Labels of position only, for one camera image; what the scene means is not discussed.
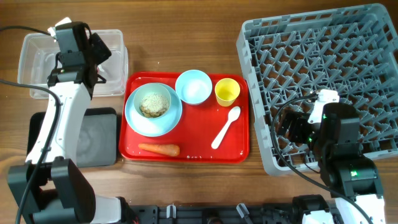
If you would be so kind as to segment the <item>yellow plastic cup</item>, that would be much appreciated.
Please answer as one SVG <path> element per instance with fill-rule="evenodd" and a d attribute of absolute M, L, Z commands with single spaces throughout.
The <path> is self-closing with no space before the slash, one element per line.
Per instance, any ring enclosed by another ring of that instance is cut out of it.
<path fill-rule="evenodd" d="M 239 83 L 232 78 L 223 78 L 215 85 L 216 100 L 220 106 L 231 106 L 239 94 Z"/>

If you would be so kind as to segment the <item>food scraps and rice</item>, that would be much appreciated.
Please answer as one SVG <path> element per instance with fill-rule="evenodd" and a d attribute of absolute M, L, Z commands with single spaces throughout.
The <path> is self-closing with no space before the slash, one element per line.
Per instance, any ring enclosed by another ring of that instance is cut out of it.
<path fill-rule="evenodd" d="M 143 97 L 139 109 L 146 118 L 157 118 L 167 112 L 169 100 L 164 95 L 150 93 Z"/>

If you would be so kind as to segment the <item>light blue plate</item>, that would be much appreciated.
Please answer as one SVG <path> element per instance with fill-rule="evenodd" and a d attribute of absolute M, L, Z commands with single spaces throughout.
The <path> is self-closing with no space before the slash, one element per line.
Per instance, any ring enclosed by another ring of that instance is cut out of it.
<path fill-rule="evenodd" d="M 163 116 L 150 119 L 139 115 L 133 106 L 135 90 L 127 98 L 127 102 L 124 107 L 124 114 L 128 125 L 135 132 L 146 137 L 158 137 L 167 134 L 176 127 L 182 116 L 182 102 L 177 96 L 175 90 L 165 84 L 161 83 L 161 85 L 168 89 L 172 99 L 168 112 Z"/>

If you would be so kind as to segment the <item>light blue bowl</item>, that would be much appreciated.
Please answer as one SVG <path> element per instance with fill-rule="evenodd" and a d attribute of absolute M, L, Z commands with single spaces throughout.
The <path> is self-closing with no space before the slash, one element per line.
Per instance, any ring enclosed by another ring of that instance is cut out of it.
<path fill-rule="evenodd" d="M 187 70 L 175 82 L 178 97 L 189 105 L 199 105 L 211 95 L 213 84 L 210 77 L 200 70 Z"/>

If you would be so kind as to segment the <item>mint green bowl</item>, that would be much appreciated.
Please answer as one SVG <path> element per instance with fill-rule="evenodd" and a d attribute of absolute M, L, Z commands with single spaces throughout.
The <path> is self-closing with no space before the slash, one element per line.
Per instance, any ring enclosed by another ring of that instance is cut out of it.
<path fill-rule="evenodd" d="M 140 86 L 133 96 L 133 106 L 144 118 L 158 118 L 168 112 L 171 94 L 160 83 L 148 83 Z"/>

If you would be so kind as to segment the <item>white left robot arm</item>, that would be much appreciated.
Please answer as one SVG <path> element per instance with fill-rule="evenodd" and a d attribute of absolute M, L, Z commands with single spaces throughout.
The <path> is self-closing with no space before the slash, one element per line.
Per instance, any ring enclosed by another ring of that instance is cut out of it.
<path fill-rule="evenodd" d="M 122 197 L 96 195 L 75 165 L 81 124 L 96 84 L 98 65 L 110 49 L 84 22 L 55 26 L 55 66 L 44 91 L 47 111 L 25 163 L 9 169 L 7 183 L 18 204 L 16 222 L 131 223 L 134 213 Z"/>

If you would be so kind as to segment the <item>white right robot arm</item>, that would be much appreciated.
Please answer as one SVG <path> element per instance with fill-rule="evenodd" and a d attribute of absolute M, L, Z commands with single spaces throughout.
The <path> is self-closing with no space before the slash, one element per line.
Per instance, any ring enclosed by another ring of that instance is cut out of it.
<path fill-rule="evenodd" d="M 316 141 L 322 184 L 287 166 L 301 178 L 330 192 L 344 223 L 385 223 L 383 189 L 375 163 L 359 150 L 359 116 L 343 103 L 323 107 Z"/>

